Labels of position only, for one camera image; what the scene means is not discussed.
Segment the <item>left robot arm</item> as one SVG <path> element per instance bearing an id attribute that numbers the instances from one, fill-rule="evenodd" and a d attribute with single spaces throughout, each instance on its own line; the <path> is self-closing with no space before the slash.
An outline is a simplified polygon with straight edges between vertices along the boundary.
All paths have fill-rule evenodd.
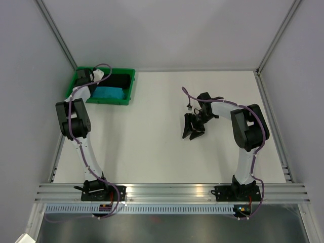
<path id="1" fill-rule="evenodd" d="M 97 67 L 76 71 L 71 94 L 55 105 L 59 127 L 62 135 L 76 148 L 84 171 L 85 181 L 82 187 L 83 196 L 106 200 L 110 196 L 110 187 L 100 168 L 90 140 L 91 121 L 85 103 L 91 98 L 97 84 L 104 77 L 104 72 Z"/>

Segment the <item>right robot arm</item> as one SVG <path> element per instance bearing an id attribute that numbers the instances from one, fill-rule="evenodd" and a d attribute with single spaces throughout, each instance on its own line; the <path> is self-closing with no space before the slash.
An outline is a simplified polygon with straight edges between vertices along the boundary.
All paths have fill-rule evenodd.
<path id="1" fill-rule="evenodd" d="M 215 186 L 211 191 L 216 201 L 261 202 L 264 189 L 257 185 L 259 179 L 254 175 L 254 166 L 270 132 L 260 106 L 239 105 L 222 97 L 211 98 L 207 92 L 201 93 L 196 101 L 200 108 L 184 115 L 182 137 L 198 138 L 205 133 L 207 122 L 223 117 L 231 121 L 233 137 L 239 147 L 237 169 L 231 185 Z"/>

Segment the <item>teal t shirt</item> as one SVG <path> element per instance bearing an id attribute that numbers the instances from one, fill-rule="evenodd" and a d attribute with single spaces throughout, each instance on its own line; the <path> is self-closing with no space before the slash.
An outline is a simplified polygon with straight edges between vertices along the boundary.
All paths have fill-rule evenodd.
<path id="1" fill-rule="evenodd" d="M 93 98 L 102 98 L 102 99 L 124 99 L 125 94 L 122 88 L 115 87 L 97 87 L 93 94 Z"/>

